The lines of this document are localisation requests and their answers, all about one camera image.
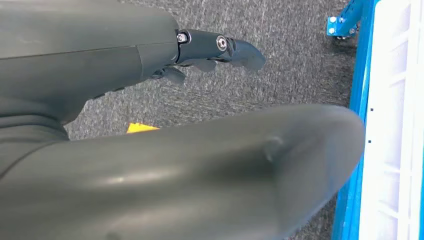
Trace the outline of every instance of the white bin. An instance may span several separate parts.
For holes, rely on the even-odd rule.
[[[360,240],[419,239],[423,139],[424,0],[381,0],[373,29]]]

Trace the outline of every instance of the blue rack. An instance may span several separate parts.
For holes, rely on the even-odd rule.
[[[339,16],[327,20],[327,35],[351,37],[360,34],[356,51],[349,108],[366,122],[370,65],[373,44],[373,25],[376,4],[380,0],[351,0]],[[361,210],[361,190],[364,158],[337,196],[332,240],[357,240]]]

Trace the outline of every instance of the bolt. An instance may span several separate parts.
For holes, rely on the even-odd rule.
[[[185,33],[178,33],[178,35],[176,36],[176,39],[178,43],[183,44],[187,42],[188,37]]]
[[[224,36],[218,36],[216,38],[216,45],[218,46],[218,49],[223,52],[227,50],[227,40]]]

